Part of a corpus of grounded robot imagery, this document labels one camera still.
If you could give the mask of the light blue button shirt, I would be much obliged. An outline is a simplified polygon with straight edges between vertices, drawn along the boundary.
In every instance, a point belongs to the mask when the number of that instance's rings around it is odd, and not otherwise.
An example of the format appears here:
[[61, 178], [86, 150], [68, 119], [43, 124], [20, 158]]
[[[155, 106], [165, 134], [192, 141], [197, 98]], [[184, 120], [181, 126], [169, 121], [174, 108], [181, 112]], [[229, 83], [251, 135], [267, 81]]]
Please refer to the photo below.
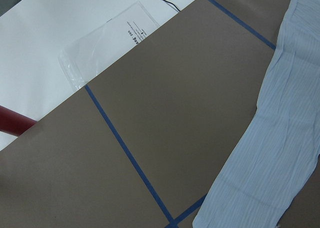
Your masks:
[[320, 153], [320, 0], [291, 0], [256, 113], [193, 227], [276, 227]]

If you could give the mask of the brown paper table cover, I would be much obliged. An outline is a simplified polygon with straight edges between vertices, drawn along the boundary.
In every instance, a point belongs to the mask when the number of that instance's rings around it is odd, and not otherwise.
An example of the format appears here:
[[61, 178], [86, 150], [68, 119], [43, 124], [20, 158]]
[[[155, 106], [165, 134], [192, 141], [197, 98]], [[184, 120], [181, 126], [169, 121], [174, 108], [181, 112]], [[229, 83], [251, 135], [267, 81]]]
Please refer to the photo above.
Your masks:
[[174, 218], [196, 202], [248, 127], [290, 0], [195, 0], [0, 153], [1, 227], [167, 227], [106, 113]]

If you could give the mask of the clear plastic bag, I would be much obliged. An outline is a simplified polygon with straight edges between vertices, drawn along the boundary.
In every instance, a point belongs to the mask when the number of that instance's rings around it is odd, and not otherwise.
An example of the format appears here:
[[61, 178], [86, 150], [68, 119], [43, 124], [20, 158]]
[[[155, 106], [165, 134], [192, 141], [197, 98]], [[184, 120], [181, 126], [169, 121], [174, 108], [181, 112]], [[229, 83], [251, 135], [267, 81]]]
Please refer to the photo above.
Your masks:
[[145, 7], [136, 2], [67, 45], [58, 60], [72, 90], [85, 86], [158, 28]]

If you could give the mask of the red cylinder roll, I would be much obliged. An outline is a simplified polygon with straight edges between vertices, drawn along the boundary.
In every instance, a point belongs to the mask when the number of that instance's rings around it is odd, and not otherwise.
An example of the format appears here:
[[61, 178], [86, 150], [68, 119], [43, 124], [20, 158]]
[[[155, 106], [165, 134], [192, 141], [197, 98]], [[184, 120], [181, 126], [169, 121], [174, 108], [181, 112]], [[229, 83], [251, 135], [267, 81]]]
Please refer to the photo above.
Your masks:
[[3, 133], [20, 136], [36, 123], [37, 121], [20, 113], [3, 106], [0, 107], [0, 131]]

